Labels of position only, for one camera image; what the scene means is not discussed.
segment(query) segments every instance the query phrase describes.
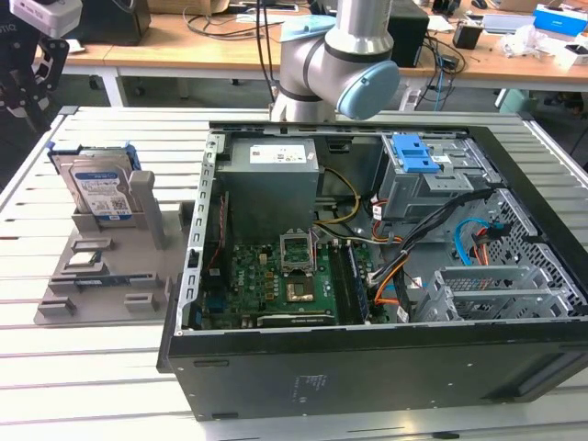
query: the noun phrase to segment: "floor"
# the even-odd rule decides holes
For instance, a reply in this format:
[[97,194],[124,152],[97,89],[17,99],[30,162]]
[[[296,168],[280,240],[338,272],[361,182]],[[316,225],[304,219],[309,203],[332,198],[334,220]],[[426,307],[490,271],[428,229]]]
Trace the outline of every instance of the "floor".
[[[134,95],[137,85],[142,86],[144,96]],[[125,78],[129,102],[134,107],[241,107],[263,108],[267,106],[266,85],[261,81],[241,81],[231,85],[228,80],[189,80],[190,98],[179,99],[176,81],[173,78]],[[398,108],[403,89],[396,93],[390,109]],[[444,111],[496,112],[493,102],[496,96],[488,89],[456,89],[445,105]],[[433,102],[423,101],[419,110],[433,110]],[[47,110],[49,119],[59,112],[61,106],[107,106],[103,90],[92,90],[88,78],[64,76]],[[547,107],[540,104],[534,113],[536,120],[566,150],[570,151],[586,127],[588,120],[579,119],[562,107]],[[39,135],[27,122],[14,119],[7,112],[0,112],[0,186],[4,187],[35,145]],[[580,145],[574,158],[580,165],[588,162],[588,136]]]

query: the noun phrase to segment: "desk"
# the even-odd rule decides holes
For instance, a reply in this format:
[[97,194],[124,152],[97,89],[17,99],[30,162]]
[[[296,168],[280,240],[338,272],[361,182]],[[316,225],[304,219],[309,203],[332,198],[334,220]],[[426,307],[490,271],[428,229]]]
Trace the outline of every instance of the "desk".
[[[490,2],[489,8],[485,10],[477,9],[470,3],[470,0],[462,2],[454,17],[462,17],[467,10],[479,15],[516,14],[493,9]],[[437,33],[435,37],[452,44],[453,32]],[[506,58],[503,51],[496,46],[501,37],[482,32],[475,50],[459,50],[466,58],[467,67],[456,78],[455,86],[588,92],[588,68],[585,66],[573,66],[570,70],[564,70],[546,53],[542,53],[539,59],[532,56]]]
[[[142,168],[155,173],[155,196],[168,210],[197,193],[210,121],[266,119],[259,109],[123,107],[81,107],[57,117],[0,196],[0,439],[398,440],[429,439],[443,431],[479,441],[588,437],[588,371],[529,404],[199,424],[175,377],[155,370],[160,323],[33,323],[74,226],[72,197],[42,154],[47,141],[131,141]],[[383,112],[374,120],[488,127],[562,219],[582,234],[588,204],[580,184],[588,177],[537,124],[514,115],[454,112]]]
[[[462,17],[463,12],[468,9],[482,14],[506,14],[492,7],[480,11],[471,7],[469,0],[464,0],[455,19]],[[209,31],[227,32],[252,25],[230,22],[221,27],[211,27]],[[280,45],[277,41],[280,31],[280,27],[270,29],[270,45],[277,77],[280,58]],[[451,44],[453,33],[437,33],[435,36]],[[456,78],[455,86],[588,92],[588,68],[574,66],[569,71],[564,71],[547,55],[539,60],[533,57],[508,59],[495,47],[499,39],[500,36],[482,34],[474,51],[460,50],[468,65]],[[267,60],[266,45],[263,43]],[[427,50],[423,51],[416,68],[401,69],[402,78],[408,85],[401,109],[414,108],[416,98],[434,71],[433,56]],[[254,39],[220,41],[199,36],[187,29],[183,18],[178,15],[153,15],[151,28],[139,46],[89,45],[88,53],[70,57],[65,72],[102,76],[112,106],[127,104],[120,81],[122,76],[263,79]],[[185,83],[180,82],[180,85],[183,86],[181,95],[186,95]]]
[[[201,28],[203,21],[195,26]],[[254,24],[230,22],[221,27],[210,27],[209,32],[231,32],[250,28]],[[270,47],[276,78],[279,78],[281,27],[269,31]],[[266,42],[262,41],[264,60],[267,63]],[[149,31],[136,47],[114,46],[104,59],[104,64],[114,70],[116,76],[167,76],[178,78],[225,78],[255,79],[264,78],[260,65],[255,39],[246,41],[221,41],[203,37],[191,32],[179,15],[153,15]],[[407,81],[424,80],[434,72],[433,58],[414,69],[401,69]],[[108,89],[110,101],[124,101],[122,90]]]

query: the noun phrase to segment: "hard drive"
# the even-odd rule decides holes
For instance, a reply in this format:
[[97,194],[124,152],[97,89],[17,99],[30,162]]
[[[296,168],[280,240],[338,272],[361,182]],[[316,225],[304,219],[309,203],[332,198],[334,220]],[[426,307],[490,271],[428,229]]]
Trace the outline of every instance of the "hard drive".
[[130,193],[130,174],[141,170],[132,145],[84,147],[64,142],[48,149],[78,214],[93,214],[100,223],[130,221],[133,212],[141,211],[141,203]]

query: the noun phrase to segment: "green circuit board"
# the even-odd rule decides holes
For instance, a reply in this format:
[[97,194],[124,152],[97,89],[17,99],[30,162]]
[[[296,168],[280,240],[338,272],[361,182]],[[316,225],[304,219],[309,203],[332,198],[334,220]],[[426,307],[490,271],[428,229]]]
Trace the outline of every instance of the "green circuit board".
[[[231,287],[223,302],[207,302],[213,329],[239,329],[243,317],[266,314],[324,314],[337,319],[328,246],[316,245],[316,264],[311,276],[281,268],[279,243],[268,245],[238,244],[232,250]],[[302,243],[287,247],[290,261],[303,262],[308,248]],[[355,248],[358,271],[365,276],[371,270],[369,250]]]
[[[230,305],[241,314],[265,312],[305,312],[335,314],[331,292],[331,270],[325,247],[317,247],[314,276],[290,274],[281,269],[279,245],[240,245],[232,258]],[[303,261],[304,247],[290,251],[292,261]]]

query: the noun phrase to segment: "wooden desk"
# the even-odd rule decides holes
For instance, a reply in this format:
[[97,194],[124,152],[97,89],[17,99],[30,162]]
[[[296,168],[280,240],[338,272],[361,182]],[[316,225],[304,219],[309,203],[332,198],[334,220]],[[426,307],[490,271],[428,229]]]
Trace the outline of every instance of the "wooden desk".
[[[488,9],[480,10],[471,7],[470,0],[466,0],[454,15],[455,19],[463,17],[467,10],[481,15],[513,14],[493,9],[490,3]],[[453,46],[453,35],[453,32],[436,33],[435,37]],[[553,62],[553,57],[546,53],[541,53],[540,58],[528,55],[506,58],[502,49],[497,46],[501,37],[482,32],[475,50],[459,50],[465,57],[467,66],[456,78],[456,86],[588,91],[588,68],[573,66],[570,70],[561,69]],[[451,52],[448,49],[442,51],[449,54]],[[433,60],[430,52],[426,52],[424,57]]]
[[[103,66],[104,58],[112,49],[111,44],[85,44],[85,51],[71,53],[67,56],[66,68],[70,66]],[[40,50],[37,50],[35,62],[40,61]]]
[[[230,16],[215,21],[221,22],[227,19],[230,19]],[[201,18],[194,25],[202,28],[205,23],[204,18]],[[253,23],[233,21],[220,27],[211,26],[207,32],[231,32],[253,26]],[[279,68],[281,50],[278,41],[281,27],[272,27],[269,33],[272,59],[274,66]],[[264,59],[267,62],[266,42],[262,41],[262,43]],[[179,15],[153,15],[151,27],[141,41],[141,45],[114,46],[105,57],[104,64],[117,66],[122,72],[128,72],[129,69],[125,68],[130,67],[180,68],[190,69],[191,71],[187,74],[191,77],[263,78],[254,38],[246,41],[226,41],[204,37],[190,31],[182,16]],[[433,60],[427,60],[426,64],[415,69],[401,69],[401,71],[403,76],[431,75],[434,71]]]
[[[497,11],[492,6],[479,10],[470,6],[470,0],[465,0],[451,21],[456,22],[468,9],[477,14],[508,14]],[[215,22],[226,19],[218,18]],[[197,20],[194,25],[202,28],[204,19]],[[229,22],[222,26],[211,26],[208,31],[230,32],[251,28],[253,25]],[[276,76],[279,76],[280,45],[277,41],[280,32],[280,27],[270,29]],[[452,44],[453,33],[437,33],[435,36]],[[529,56],[508,59],[496,47],[499,39],[500,36],[482,34],[474,51],[460,50],[466,58],[467,67],[456,78],[455,86],[588,92],[588,68],[576,66],[564,71],[547,54],[543,54],[540,59]],[[262,48],[267,62],[264,41]],[[181,95],[185,96],[185,78],[263,79],[254,38],[247,41],[224,41],[200,36],[191,32],[178,15],[153,15],[151,28],[140,46],[114,46],[107,51],[103,63],[101,76],[113,106],[126,105],[120,82],[122,76],[177,77],[182,86],[180,89],[183,90]],[[401,69],[404,82],[408,85],[401,109],[413,108],[411,103],[415,102],[414,95],[421,93],[434,71],[434,60],[429,51],[423,51],[418,67]]]

